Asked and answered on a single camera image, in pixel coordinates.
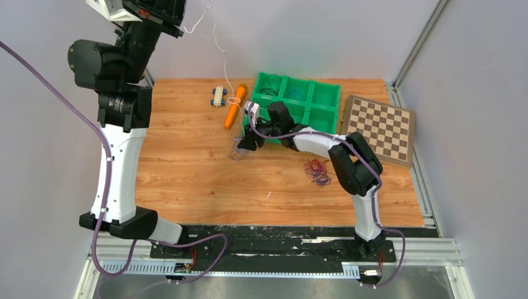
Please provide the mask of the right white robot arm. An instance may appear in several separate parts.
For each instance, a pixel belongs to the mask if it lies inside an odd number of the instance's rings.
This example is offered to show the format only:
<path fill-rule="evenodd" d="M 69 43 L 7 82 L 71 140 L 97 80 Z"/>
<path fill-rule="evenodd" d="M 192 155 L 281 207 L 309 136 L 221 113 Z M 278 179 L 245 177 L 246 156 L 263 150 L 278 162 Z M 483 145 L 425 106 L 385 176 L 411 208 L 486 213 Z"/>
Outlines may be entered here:
<path fill-rule="evenodd" d="M 339 184 L 351 196 L 354 205 L 357 255 L 364 260 L 378 255 L 385 240 L 377 210 L 383 167 L 365 138 L 360 133 L 330 134 L 297 123 L 281 101 L 268 106 L 268 119 L 259 115 L 260 106 L 255 102 L 247 102 L 244 112 L 248 123 L 238 143 L 240 149 L 255 151 L 266 140 L 278 140 L 290 150 L 330 160 Z"/>

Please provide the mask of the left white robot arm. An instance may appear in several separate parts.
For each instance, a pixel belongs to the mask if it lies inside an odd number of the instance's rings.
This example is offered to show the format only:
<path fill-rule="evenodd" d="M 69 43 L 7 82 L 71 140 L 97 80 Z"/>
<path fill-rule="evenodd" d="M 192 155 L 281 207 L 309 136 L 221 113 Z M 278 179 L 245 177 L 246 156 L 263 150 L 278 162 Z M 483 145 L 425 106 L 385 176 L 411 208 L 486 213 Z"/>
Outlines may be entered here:
<path fill-rule="evenodd" d="M 96 198 L 79 218 L 81 227 L 121 239 L 166 243 L 175 258 L 191 242 L 180 224 L 135 203 L 141 147 L 149 128 L 151 87 L 140 85 L 162 34 L 181 37 L 185 1 L 90 1 L 90 7 L 117 22 L 114 44 L 76 40 L 68 50 L 75 84 L 98 96 L 98 125 L 103 137 Z"/>

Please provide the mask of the green compartment tray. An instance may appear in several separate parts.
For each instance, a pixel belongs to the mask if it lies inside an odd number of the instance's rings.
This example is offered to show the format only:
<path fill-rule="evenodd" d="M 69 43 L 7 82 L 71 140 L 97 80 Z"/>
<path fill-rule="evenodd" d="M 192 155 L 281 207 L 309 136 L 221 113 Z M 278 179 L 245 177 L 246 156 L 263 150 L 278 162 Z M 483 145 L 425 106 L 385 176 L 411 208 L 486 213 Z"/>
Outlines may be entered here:
<path fill-rule="evenodd" d="M 273 120 L 268 107 L 283 102 L 294 125 L 334 134 L 339 116 L 340 85 L 260 72 L 250 101 L 260 106 L 260 116 L 273 124 L 272 136 L 287 134 L 285 125 Z"/>

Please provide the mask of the orange carrot toy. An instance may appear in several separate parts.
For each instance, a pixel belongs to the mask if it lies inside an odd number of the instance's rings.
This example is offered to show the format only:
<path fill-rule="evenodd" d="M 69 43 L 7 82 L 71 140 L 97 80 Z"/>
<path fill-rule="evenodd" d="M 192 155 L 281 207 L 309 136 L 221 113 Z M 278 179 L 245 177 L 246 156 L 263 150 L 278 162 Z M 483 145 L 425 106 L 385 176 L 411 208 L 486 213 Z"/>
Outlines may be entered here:
<path fill-rule="evenodd" d="M 224 129 L 230 130 L 231 127 L 233 127 L 238 112 L 242 108 L 241 104 L 243 102 L 243 99 L 247 95 L 247 89 L 248 87 L 245 84 L 240 84 L 236 88 L 234 96 L 227 99 L 227 101 L 230 103 L 230 108 L 224 121 Z"/>

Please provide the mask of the white blue toy car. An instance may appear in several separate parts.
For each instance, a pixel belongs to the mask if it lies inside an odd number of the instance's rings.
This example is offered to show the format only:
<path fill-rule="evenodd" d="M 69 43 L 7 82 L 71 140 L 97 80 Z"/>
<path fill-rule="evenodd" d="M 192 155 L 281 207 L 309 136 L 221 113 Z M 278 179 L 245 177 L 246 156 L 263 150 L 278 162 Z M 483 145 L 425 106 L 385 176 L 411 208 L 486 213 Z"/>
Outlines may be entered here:
<path fill-rule="evenodd" d="M 224 88 L 222 85 L 216 86 L 212 89 L 213 98 L 211 99 L 210 104 L 216 108 L 225 106 L 224 96 L 226 96 L 226 94 L 226 88 Z"/>

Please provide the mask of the wooden chessboard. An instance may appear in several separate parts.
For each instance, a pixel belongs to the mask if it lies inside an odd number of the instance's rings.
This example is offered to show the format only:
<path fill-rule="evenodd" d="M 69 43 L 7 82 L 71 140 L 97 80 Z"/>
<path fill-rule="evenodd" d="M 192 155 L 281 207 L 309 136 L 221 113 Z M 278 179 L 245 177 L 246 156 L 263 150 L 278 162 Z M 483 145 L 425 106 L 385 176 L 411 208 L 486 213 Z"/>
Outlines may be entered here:
<path fill-rule="evenodd" d="M 413 167 L 415 112 L 357 95 L 346 100 L 340 134 L 360 133 L 379 160 Z"/>

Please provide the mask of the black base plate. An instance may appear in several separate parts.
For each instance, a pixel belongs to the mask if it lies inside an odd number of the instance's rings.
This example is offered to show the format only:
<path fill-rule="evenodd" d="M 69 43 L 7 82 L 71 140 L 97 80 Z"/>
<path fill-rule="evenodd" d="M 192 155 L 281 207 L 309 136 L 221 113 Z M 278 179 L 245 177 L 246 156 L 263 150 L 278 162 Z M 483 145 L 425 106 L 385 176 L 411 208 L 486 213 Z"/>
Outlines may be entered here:
<path fill-rule="evenodd" d="M 395 245 L 401 237 L 385 232 L 385 240 L 373 255 L 357 250 L 353 227 L 288 227 L 248 225 L 190 225 L 185 243 L 224 234 L 189 249 L 146 245 L 146 257 L 155 260 L 189 260 L 193 270 L 203 271 L 215 259 L 215 272 L 242 273 L 339 273 L 344 262 L 396 262 Z"/>

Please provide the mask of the aluminium rail frame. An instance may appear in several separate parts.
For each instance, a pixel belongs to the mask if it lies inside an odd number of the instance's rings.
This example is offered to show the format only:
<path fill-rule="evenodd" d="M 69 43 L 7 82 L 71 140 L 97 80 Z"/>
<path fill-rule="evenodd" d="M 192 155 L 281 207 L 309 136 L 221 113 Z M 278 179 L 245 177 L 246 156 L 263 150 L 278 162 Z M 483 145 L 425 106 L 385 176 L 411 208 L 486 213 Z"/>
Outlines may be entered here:
<path fill-rule="evenodd" d="M 353 252 L 352 237 L 244 240 L 230 237 L 227 244 L 213 240 L 197 246 L 197 258 L 190 252 L 140 241 L 130 252 L 114 237 L 100 237 L 100 266 L 88 259 L 75 298 L 93 298 L 103 272 L 170 277 L 323 278 L 348 279 L 362 283 L 369 273 L 392 282 L 390 267 L 400 271 L 412 267 L 440 267 L 448 277 L 455 298 L 472 298 L 466 270 L 452 239 L 391 237 L 369 257 Z"/>

